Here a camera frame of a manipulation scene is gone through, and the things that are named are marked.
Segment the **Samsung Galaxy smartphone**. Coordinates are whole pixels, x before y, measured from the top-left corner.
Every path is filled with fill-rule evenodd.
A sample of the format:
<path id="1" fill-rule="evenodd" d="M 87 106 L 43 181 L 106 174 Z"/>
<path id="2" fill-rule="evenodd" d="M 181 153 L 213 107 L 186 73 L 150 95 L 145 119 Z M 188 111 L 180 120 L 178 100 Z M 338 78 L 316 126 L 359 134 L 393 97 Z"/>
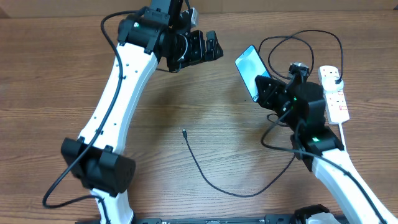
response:
<path id="1" fill-rule="evenodd" d="M 264 62 L 255 46 L 250 45 L 236 60 L 235 66 L 254 102 L 258 101 L 259 92 L 256 86 L 255 78 L 263 76 L 270 78 Z"/>

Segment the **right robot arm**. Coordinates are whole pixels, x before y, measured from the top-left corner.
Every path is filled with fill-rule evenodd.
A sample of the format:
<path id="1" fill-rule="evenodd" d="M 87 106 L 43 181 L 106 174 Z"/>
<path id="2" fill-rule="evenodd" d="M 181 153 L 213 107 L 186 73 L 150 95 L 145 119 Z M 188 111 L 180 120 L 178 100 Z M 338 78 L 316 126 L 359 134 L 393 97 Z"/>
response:
<path id="1" fill-rule="evenodd" d="M 258 75 L 255 78 L 263 108 L 294 132 L 290 149 L 329 190 L 350 223 L 397 223 L 365 183 L 343 143 L 325 124 L 323 87 L 294 78 L 290 83 Z"/>

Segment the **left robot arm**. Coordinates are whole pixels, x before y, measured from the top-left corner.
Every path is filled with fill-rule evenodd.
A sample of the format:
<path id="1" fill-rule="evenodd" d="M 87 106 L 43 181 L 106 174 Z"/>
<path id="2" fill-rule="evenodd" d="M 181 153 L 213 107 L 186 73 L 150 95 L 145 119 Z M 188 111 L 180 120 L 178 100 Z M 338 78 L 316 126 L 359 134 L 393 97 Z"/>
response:
<path id="1" fill-rule="evenodd" d="M 197 29 L 198 12 L 182 9 L 183 1 L 152 1 L 138 11 L 123 12 L 115 59 L 94 113 L 77 139 L 61 146 L 68 171 L 96 200 L 100 223 L 132 223 L 127 196 L 136 168 L 125 157 L 127 132 L 139 98 L 162 58 L 168 71 L 223 55 L 216 33 Z"/>

